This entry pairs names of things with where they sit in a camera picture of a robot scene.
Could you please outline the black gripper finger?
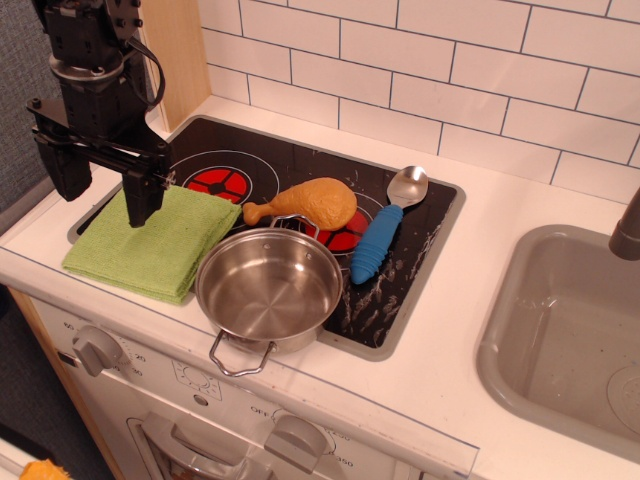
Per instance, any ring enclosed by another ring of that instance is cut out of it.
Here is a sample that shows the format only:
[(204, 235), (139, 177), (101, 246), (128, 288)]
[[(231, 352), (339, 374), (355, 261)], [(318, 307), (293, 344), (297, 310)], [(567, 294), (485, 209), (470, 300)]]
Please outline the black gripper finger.
[(157, 169), (130, 169), (123, 175), (122, 185), (130, 226), (144, 226), (162, 206), (165, 191), (162, 173)]
[(92, 183), (89, 160), (73, 143), (54, 142), (35, 135), (41, 160), (58, 194), (67, 202), (81, 196)]

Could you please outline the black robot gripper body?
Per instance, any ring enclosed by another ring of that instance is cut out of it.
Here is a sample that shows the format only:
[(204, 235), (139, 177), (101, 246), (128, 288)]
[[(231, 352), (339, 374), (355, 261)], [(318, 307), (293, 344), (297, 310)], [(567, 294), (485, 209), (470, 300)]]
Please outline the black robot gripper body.
[(146, 114), (163, 98), (161, 81), (154, 98), (148, 97), (142, 64), (111, 71), (55, 64), (62, 97), (33, 97), (27, 109), (42, 134), (54, 142), (73, 143), (89, 160), (125, 174), (130, 169), (157, 169), (164, 188), (173, 183), (168, 144), (153, 133)]

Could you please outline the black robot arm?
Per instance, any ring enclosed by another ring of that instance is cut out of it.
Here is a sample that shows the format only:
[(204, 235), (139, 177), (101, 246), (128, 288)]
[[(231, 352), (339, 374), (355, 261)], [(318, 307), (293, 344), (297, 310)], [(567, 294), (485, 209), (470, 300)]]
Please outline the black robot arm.
[(156, 56), (137, 38), (138, 1), (36, 1), (52, 54), (59, 100), (33, 98), (33, 137), (41, 160), (67, 201), (91, 185), (92, 165), (122, 176), (129, 223), (143, 226), (174, 182), (171, 149), (146, 115), (165, 87), (147, 91), (145, 63)]

